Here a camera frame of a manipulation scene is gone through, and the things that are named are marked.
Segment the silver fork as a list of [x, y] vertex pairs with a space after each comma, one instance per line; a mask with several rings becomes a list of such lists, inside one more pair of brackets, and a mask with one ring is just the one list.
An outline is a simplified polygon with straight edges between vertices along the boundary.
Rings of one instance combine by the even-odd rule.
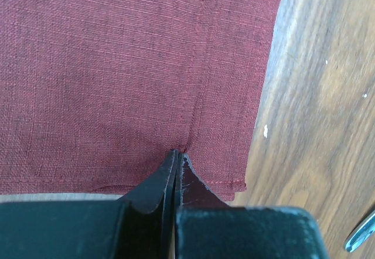
[[374, 233], [374, 210], [360, 222], [349, 234], [344, 249], [352, 253], [357, 250]]

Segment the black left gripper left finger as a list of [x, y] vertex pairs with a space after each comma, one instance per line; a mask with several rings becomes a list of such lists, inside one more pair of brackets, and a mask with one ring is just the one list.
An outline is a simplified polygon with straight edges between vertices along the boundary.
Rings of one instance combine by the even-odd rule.
[[117, 200], [1, 204], [2, 258], [167, 258], [178, 152]]

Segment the dark red cloth napkin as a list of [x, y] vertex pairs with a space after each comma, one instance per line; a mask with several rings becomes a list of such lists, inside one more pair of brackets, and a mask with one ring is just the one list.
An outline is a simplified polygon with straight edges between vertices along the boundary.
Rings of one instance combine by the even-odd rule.
[[1, 193], [123, 194], [167, 152], [224, 200], [280, 0], [1, 0]]

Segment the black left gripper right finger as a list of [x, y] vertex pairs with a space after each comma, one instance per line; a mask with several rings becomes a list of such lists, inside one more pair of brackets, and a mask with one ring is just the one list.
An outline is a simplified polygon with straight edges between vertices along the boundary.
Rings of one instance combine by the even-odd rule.
[[187, 154], [176, 173], [176, 258], [327, 258], [304, 209], [231, 207], [195, 174]]

